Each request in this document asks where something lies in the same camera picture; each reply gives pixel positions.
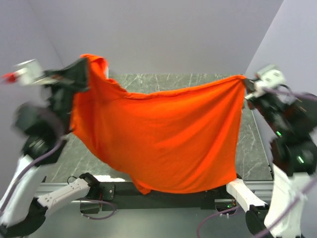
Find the orange t shirt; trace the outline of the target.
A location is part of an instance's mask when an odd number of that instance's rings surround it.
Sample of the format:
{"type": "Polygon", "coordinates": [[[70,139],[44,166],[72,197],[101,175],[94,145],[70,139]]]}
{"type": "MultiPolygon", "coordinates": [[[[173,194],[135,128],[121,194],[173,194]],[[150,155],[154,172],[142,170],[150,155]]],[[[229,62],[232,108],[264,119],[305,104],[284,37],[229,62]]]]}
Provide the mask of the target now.
{"type": "Polygon", "coordinates": [[[71,126],[100,161],[142,194],[195,193],[235,180],[244,76],[150,94],[130,93],[84,54],[89,91],[74,97],[71,126]]]}

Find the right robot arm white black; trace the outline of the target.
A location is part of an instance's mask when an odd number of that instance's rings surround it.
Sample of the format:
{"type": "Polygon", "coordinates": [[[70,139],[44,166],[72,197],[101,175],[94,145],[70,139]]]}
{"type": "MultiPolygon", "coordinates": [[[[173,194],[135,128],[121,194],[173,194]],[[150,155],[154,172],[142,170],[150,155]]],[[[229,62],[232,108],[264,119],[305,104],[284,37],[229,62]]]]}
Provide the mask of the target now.
{"type": "Polygon", "coordinates": [[[273,188],[270,203],[258,198],[238,178],[218,184],[221,197],[232,196],[245,211],[250,233],[256,238],[300,238],[307,193],[317,183],[317,146],[310,133],[317,126],[317,98],[290,89],[280,91],[259,79],[245,79],[250,109],[256,109],[275,133],[270,142],[273,188]]]}

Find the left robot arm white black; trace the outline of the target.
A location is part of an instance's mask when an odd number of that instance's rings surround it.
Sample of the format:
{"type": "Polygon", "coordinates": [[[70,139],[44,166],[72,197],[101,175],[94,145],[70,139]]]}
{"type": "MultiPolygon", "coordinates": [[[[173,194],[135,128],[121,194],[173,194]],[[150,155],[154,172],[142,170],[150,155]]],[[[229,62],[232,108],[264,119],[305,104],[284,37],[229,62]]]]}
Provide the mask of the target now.
{"type": "Polygon", "coordinates": [[[21,105],[14,127],[26,135],[14,176],[0,201],[0,234],[3,238],[23,238],[34,233],[46,218],[74,200],[100,198],[100,183],[85,173],[53,192],[36,192],[67,144],[71,132],[71,111],[76,93],[88,87],[88,59],[81,58],[59,70],[43,70],[36,60],[17,64],[6,79],[22,86],[50,89],[48,104],[21,105]]]}

